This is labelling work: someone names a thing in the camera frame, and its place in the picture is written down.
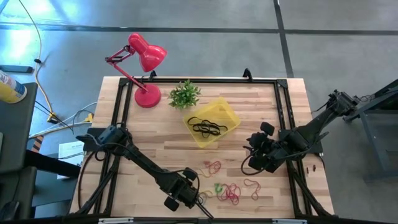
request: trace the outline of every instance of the wooden table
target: wooden table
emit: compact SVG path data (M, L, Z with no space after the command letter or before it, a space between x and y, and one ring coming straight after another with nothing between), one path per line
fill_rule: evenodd
M105 128L111 123L116 92L120 77L104 77L98 104L93 121L94 128ZM290 98L297 126L307 124L311 119L310 107L305 91L304 80L301 78L287 79L289 84ZM198 83L201 88L201 97L197 107L207 104L209 101L222 96L239 116L241 124L234 130L214 142L210 146L201 149L194 142L188 129L182 122L182 117L191 110L176 110L168 105L167 99L170 90L175 83L158 83L162 92L160 103L150 109L137 106L132 98L127 128L133 136L136 146L146 156L150 157L159 166L168 170L205 168L205 161L221 161L221 170L211 178L200 176L200 191L210 190L215 192L215 183L235 183L241 188L241 196L238 205L231 201L219 201L216 197L209 198L205 207L216 218L292 218L294 217L292 199L290 196L287 168L284 164L275 173L262 172L249 177L261 184L259 199L253 200L252 193L255 186L246 187L243 184L248 178L240 171L240 165L246 157L243 145L248 145L246 138L252 133L259 131L260 123L267 121L280 129L274 89L270 84L230 84L230 83ZM283 92L281 92L282 104L285 110ZM119 119L123 111L122 100ZM330 200L325 170L319 158L307 155L304 160L304 169L308 167L309 174L305 172L307 184L318 201L324 208L333 213ZM102 162L92 159L87 165L81 183L82 203L92 194L98 185ZM105 205L108 189L105 189L102 209ZM302 194L298 191L300 207L304 211ZM166 198L154 179L144 172L135 163L125 158L121 159L118 180L115 189L112 216L125 217L204 217L205 215L197 207L188 209L181 205L176 212L170 211L163 205ZM78 210L77 191L72 202L71 212Z

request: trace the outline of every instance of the green plant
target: green plant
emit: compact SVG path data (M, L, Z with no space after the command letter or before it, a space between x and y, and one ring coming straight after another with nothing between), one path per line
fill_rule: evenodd
M180 82L177 87L170 92L169 99L172 99L172 102L169 103L169 105L177 109L185 109L193 105L196 106L199 101L197 98L198 95L200 95L200 89L189 80L185 81L183 85Z

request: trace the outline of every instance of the yellow bin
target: yellow bin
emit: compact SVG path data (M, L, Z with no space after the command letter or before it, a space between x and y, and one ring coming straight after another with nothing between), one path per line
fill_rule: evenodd
M192 124L201 123L203 120L216 123L220 126L220 135L202 134L193 130ZM221 138L225 134L229 133L238 125L241 124L241 120L236 116L231 106L226 102L223 97L219 97L216 100L209 102L206 106L188 114L183 117L183 122L188 128L194 140L197 142L199 147L203 148Z

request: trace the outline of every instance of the yellow can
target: yellow can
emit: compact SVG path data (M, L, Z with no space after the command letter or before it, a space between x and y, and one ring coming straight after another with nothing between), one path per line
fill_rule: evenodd
M27 89L24 85L0 70L0 100L6 103L17 103L25 98L26 93Z

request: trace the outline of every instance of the concrete floor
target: concrete floor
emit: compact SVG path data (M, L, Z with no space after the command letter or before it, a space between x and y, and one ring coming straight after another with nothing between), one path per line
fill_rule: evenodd
M272 0L36 0L24 1L38 24L104 27L251 28L277 29ZM397 30L394 0L280 0L285 29ZM17 1L0 13L0 25L30 23ZM39 50L35 30L0 30L1 64L31 65ZM105 75L119 75L104 62L126 44L129 32L42 30L45 65L40 81L56 113L67 118L97 100ZM168 51L158 75L240 77L248 67L256 77L286 78L279 34L142 32L150 43ZM396 35L287 34L294 77L304 78L311 108L317 109L334 89L350 95L374 93L398 76ZM142 75L138 60L122 65ZM31 74L12 76L32 82ZM37 100L44 103L41 93ZM35 110L30 132L50 126ZM87 127L80 126L78 134ZM326 175L335 213L345 218L398 222L398 182L365 184L363 176L377 170L374 154L359 120L336 119L322 141ZM69 130L45 137L43 154L74 141ZM39 216L53 215L40 212ZM54 215L65 211L55 209Z

